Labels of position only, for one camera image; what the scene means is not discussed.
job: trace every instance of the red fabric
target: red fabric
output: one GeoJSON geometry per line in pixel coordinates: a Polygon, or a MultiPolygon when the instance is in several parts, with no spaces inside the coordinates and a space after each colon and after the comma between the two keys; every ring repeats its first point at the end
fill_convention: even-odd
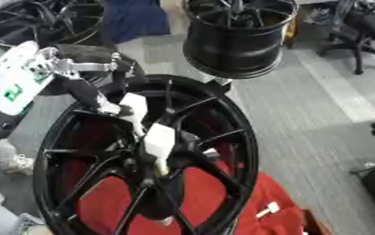
{"type": "MultiPolygon", "coordinates": [[[[218,165],[226,170],[223,163],[218,162],[218,165]]],[[[181,209],[194,226],[211,215],[225,195],[224,187],[217,179],[196,168],[186,170],[185,192],[181,209]]],[[[109,177],[81,199],[80,219],[97,233],[110,235],[129,202],[127,186],[120,179],[109,177]]],[[[260,173],[252,197],[240,215],[235,234],[299,235],[301,228],[301,210],[278,183],[260,173]],[[280,211],[257,219],[255,214],[273,201],[279,204],[280,211]]],[[[137,216],[131,223],[129,234],[178,235],[180,229],[176,222],[164,228],[155,221],[137,216]]]]}

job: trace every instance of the black wheel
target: black wheel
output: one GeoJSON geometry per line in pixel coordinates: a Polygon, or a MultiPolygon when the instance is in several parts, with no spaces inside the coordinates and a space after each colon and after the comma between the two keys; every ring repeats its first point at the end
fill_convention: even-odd
{"type": "MultiPolygon", "coordinates": [[[[122,190],[130,200],[114,220],[114,228],[103,234],[131,234],[132,222],[141,216],[173,217],[180,234],[222,234],[241,212],[256,183],[258,167],[256,138],[244,114],[227,96],[198,81],[172,75],[148,78],[149,83],[131,82],[126,90],[147,98],[149,112],[143,122],[147,129],[160,120],[176,130],[176,146],[167,161],[170,174],[158,176],[152,171],[152,158],[141,154],[130,123],[78,104],[69,107],[43,141],[33,175],[40,213],[54,234],[100,234],[86,223],[79,208],[108,177],[123,182],[122,190]],[[188,190],[187,171],[192,168],[224,188],[217,208],[195,223],[186,215],[186,207],[181,207],[188,190]],[[147,175],[154,179],[149,184],[147,175]]],[[[116,84],[102,91],[112,102],[123,97],[123,89],[116,84]]],[[[108,190],[113,195],[114,187],[108,190]]],[[[201,197],[208,190],[214,188],[189,192],[201,197]]]]}
{"type": "Polygon", "coordinates": [[[103,6],[97,0],[25,0],[0,8],[0,47],[35,40],[41,47],[78,44],[98,33],[103,6]]]}
{"type": "Polygon", "coordinates": [[[184,55],[197,69],[245,79],[273,71],[281,59],[293,0],[184,0],[191,21],[184,55]]]}
{"type": "Polygon", "coordinates": [[[355,75],[361,75],[363,74],[363,70],[355,70],[355,75]]]}

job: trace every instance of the gray carpet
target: gray carpet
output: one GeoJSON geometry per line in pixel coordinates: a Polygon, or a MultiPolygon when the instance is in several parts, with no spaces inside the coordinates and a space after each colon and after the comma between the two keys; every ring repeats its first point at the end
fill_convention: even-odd
{"type": "MultiPolygon", "coordinates": [[[[366,72],[355,76],[348,52],[316,56],[320,34],[315,30],[301,29],[295,49],[284,50],[276,71],[234,82],[229,96],[255,128],[261,169],[301,207],[312,209],[334,234],[375,234],[375,205],[348,173],[365,161],[375,161],[375,137],[369,134],[369,123],[375,120],[375,57],[365,56],[366,72]]],[[[209,79],[184,59],[184,37],[137,39],[120,49],[139,60],[148,73],[209,79]]],[[[10,139],[20,153],[35,157],[47,129],[71,102],[66,96],[38,98],[10,139]]],[[[14,212],[35,213],[29,177],[0,173],[0,192],[14,212]]]]}

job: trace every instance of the office chair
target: office chair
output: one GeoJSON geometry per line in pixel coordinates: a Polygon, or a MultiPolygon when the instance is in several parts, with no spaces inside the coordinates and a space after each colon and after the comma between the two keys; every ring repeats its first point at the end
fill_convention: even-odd
{"type": "Polygon", "coordinates": [[[322,47],[318,54],[325,56],[330,50],[352,50],[356,59],[355,74],[363,74],[362,51],[375,54],[375,49],[370,45],[375,39],[375,6],[363,6],[363,11],[351,9],[344,19],[344,23],[355,29],[358,35],[352,39],[342,32],[332,32],[329,39],[334,41],[339,39],[340,42],[322,47]]]}

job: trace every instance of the white sneaker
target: white sneaker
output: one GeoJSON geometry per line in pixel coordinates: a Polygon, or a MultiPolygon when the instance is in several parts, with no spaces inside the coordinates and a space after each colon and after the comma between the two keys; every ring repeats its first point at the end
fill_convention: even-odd
{"type": "Polygon", "coordinates": [[[36,225],[28,228],[22,235],[53,235],[45,225],[36,225]]]}
{"type": "Polygon", "coordinates": [[[7,173],[23,173],[33,175],[34,160],[23,154],[15,155],[8,163],[7,173]]]}

